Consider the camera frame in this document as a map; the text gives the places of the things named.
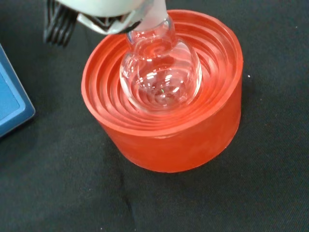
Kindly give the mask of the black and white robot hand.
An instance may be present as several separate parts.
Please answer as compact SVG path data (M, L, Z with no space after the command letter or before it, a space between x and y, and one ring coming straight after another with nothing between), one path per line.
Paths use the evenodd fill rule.
M67 46L78 22L102 35L128 33L152 5L152 0L46 0L43 41Z

